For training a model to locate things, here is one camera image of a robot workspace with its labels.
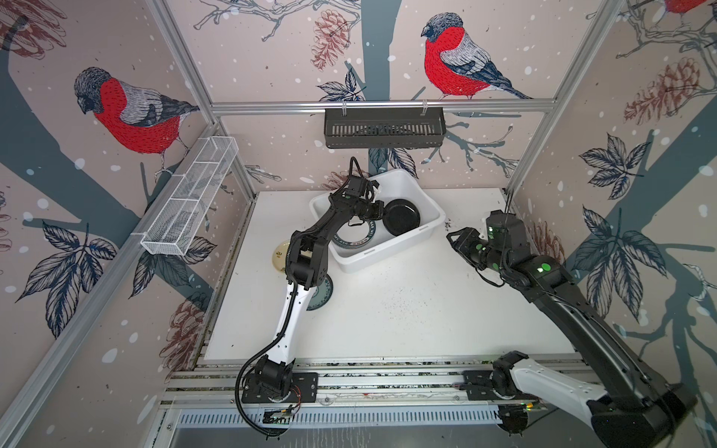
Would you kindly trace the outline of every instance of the white wire mesh basket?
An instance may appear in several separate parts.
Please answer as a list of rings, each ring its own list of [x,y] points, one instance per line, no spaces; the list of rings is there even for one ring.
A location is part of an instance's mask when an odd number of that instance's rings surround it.
[[[209,137],[142,238],[151,254],[185,255],[237,156],[233,137]]]

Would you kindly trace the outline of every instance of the patterned plate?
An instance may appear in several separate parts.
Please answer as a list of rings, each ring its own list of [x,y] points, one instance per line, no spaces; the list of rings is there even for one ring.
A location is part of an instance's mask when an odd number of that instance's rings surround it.
[[[374,237],[374,235],[376,234],[376,222],[366,221],[361,226],[352,227],[345,225],[341,227],[338,232],[341,233],[345,238],[346,234],[362,234],[363,232],[367,232],[365,233],[365,237],[356,239],[356,241],[353,242],[346,241],[344,238],[341,238],[338,233],[333,236],[333,242],[337,246],[343,247],[344,249],[358,249],[359,247],[367,245],[369,241],[371,241],[371,238]]]
[[[331,298],[331,294],[333,294],[333,280],[326,274],[323,282],[316,288],[314,295],[311,296],[306,310],[314,311],[323,307]]]

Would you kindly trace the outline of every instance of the small round plate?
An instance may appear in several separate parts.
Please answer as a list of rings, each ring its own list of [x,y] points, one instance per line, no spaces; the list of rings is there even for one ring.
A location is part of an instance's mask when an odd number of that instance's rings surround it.
[[[309,299],[309,304],[306,307],[307,311],[317,310],[328,302],[333,294],[333,280],[326,274],[321,284],[314,291],[314,295]]]
[[[283,243],[276,246],[274,253],[271,254],[271,264],[274,265],[274,269],[279,272],[286,270],[286,252],[289,250],[290,241],[287,239]]]
[[[376,234],[376,222],[365,221],[360,226],[349,226],[344,224],[336,235],[333,236],[333,242],[344,249],[358,249],[371,241]]]

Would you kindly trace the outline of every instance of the leaf illustration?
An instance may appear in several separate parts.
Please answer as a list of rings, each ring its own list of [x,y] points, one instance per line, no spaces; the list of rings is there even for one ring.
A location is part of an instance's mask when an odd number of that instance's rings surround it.
[[[27,295],[34,294],[38,291],[46,290],[53,286],[63,272],[68,269],[70,264],[74,263],[75,254],[70,252],[60,252],[59,254],[50,255],[37,264],[35,269],[30,272],[25,285],[25,291],[22,292],[17,300]]]
[[[628,230],[622,234],[622,243],[625,251],[645,266],[655,268],[660,274],[667,277],[668,271],[665,266],[665,259],[657,245],[650,238],[639,233],[637,230]]]
[[[627,157],[625,142],[619,137],[607,134],[607,153],[615,162],[616,166],[625,166],[625,159]]]
[[[418,176],[416,175],[416,163],[413,161],[413,157],[411,157],[405,149],[389,149],[389,163],[394,168],[400,168],[408,171],[411,176],[418,179]]]
[[[585,220],[587,228],[596,237],[600,239],[608,239],[612,236],[610,224],[608,224],[602,216],[592,210],[586,209],[585,206],[583,206],[583,219]]]
[[[612,262],[601,259],[587,276],[587,300],[601,318],[605,318],[612,304]]]
[[[592,179],[588,181],[588,184],[593,184],[597,186],[608,186],[610,184],[613,184],[617,179],[619,179],[621,175],[622,171],[616,168],[600,170],[595,174]]]
[[[346,83],[346,89],[353,92],[356,90],[356,77],[353,76],[353,70],[349,70],[346,72],[346,79],[344,80]]]
[[[47,326],[55,338],[60,336],[75,314],[80,294],[80,266],[75,261],[75,254],[70,254],[68,258],[70,263],[50,288],[45,304]]]
[[[627,174],[622,175],[621,178],[617,179],[615,185],[612,187],[610,196],[608,199],[622,198],[627,190],[630,189],[630,177]]]
[[[82,278],[82,290],[89,292],[102,277],[102,265],[90,254],[82,254],[80,259],[80,276]]]
[[[102,238],[95,238],[87,245],[90,248],[90,254],[101,259],[113,259],[117,255],[115,247]]]
[[[132,295],[134,297],[149,285],[149,282],[154,277],[154,271],[157,268],[157,255],[152,255],[147,251],[142,252],[139,257],[139,262],[135,268],[135,276],[132,281]]]
[[[615,273],[615,291],[637,319],[642,303],[642,282],[635,262],[626,251],[618,249],[612,255],[612,266]]]
[[[336,82],[336,81],[330,81],[330,82],[327,82],[326,84],[318,85],[316,87],[322,89],[324,92],[328,93],[329,95],[343,95],[346,93],[346,88],[343,86],[343,84],[341,84],[340,82]]]
[[[42,230],[47,241],[58,249],[71,252],[80,247],[80,240],[77,239],[75,234],[62,227],[52,226],[43,221]]]
[[[603,259],[610,258],[609,245],[604,239],[592,238],[583,242],[575,251],[573,269],[592,271]]]
[[[189,284],[189,276],[186,273],[186,264],[176,255],[157,256],[157,272],[164,278],[164,281],[172,286]]]
[[[369,148],[369,161],[376,169],[381,168],[389,160],[389,150],[385,148]]]
[[[630,154],[627,156],[627,160],[625,161],[625,167],[634,168],[638,166],[640,164],[640,161],[642,160],[642,157],[645,155],[645,151],[647,150],[648,145],[649,143],[645,142],[635,146],[635,149],[630,151]]]
[[[182,260],[187,264],[197,264],[207,258],[215,247],[217,245],[212,244],[206,238],[194,237],[189,245],[189,250],[186,251],[186,255],[182,257]]]
[[[595,168],[616,168],[615,161],[602,148],[595,148],[580,154],[580,158]]]

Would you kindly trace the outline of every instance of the wallpaper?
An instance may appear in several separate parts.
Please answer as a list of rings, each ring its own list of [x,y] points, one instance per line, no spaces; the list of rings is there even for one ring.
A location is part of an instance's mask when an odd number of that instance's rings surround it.
[[[717,447],[717,24],[704,1],[630,0],[516,194],[540,253],[699,399],[674,446]]]
[[[229,174],[185,257],[140,256],[21,447],[143,443],[169,376],[194,361],[247,205]]]
[[[205,124],[142,1],[0,10],[4,411]]]
[[[440,148],[329,149],[323,114],[227,116],[256,191],[336,189],[355,156],[363,170],[401,168],[425,189],[503,187],[542,113],[447,114]]]
[[[212,100],[254,102],[319,100],[345,66],[366,100],[553,97],[600,1],[169,3]]]

